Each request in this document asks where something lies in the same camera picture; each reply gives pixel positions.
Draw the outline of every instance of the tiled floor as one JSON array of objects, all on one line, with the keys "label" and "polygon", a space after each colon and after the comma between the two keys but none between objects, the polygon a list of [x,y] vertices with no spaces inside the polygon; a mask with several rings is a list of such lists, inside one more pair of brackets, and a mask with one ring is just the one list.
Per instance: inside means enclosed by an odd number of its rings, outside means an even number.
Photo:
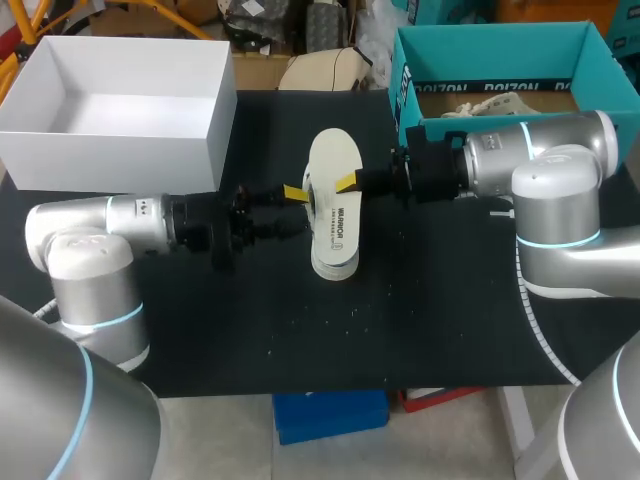
[{"label": "tiled floor", "polygon": [[[534,421],[562,395],[557,387],[528,389]],[[162,403],[172,434],[166,480],[514,478],[493,390],[413,414],[394,411],[381,429],[285,447],[273,428],[269,395]]]}]

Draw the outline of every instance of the black mat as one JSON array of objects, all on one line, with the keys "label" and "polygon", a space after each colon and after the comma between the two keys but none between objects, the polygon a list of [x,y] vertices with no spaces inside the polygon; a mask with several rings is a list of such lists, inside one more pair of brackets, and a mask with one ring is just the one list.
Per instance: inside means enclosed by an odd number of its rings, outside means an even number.
[{"label": "black mat", "polygon": [[[365,165],[389,161],[395,132],[385,92],[240,93],[223,192],[300,184],[309,146],[328,127],[353,136]],[[30,310],[52,297],[27,257],[25,216],[38,203],[82,196],[16,192],[5,181],[0,294]],[[601,197],[604,227],[640,222],[626,170]],[[562,383],[522,310],[513,221],[489,216],[504,208],[464,199],[405,212],[392,199],[372,201],[358,272],[341,283],[313,272],[308,235],[247,250],[234,276],[212,272],[207,256],[141,260],[152,347],[136,375],[163,397]],[[640,329],[638,301],[533,305],[580,378]]]}]

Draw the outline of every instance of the flip-flop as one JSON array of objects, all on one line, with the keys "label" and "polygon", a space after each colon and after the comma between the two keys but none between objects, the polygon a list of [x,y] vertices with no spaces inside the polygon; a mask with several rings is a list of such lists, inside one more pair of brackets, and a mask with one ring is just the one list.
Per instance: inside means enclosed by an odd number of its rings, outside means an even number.
[{"label": "flip-flop", "polygon": [[327,280],[344,280],[358,268],[361,192],[336,193],[336,181],[362,168],[358,146],[344,130],[330,128],[313,140],[302,189],[313,231],[311,265]]}]

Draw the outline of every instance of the white box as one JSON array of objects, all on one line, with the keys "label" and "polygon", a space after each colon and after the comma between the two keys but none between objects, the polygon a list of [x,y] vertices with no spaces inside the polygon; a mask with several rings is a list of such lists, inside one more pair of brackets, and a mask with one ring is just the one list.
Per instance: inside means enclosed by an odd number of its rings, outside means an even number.
[{"label": "white box", "polygon": [[45,36],[0,106],[0,159],[22,190],[215,191],[236,100],[228,42]]}]

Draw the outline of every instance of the blue container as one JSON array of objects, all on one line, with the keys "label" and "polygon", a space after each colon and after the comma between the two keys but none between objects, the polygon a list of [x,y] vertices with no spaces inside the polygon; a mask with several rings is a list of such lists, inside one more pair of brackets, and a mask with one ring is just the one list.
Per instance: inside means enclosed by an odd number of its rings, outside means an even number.
[{"label": "blue container", "polygon": [[273,395],[281,445],[383,427],[389,403],[383,391]]},{"label": "blue container", "polygon": [[396,33],[389,101],[401,145],[405,129],[416,125],[430,140],[442,140],[450,131],[557,115],[424,118],[416,96],[509,90],[570,91],[580,110],[606,112],[616,126],[620,163],[640,130],[640,97],[592,23],[434,25]]}]

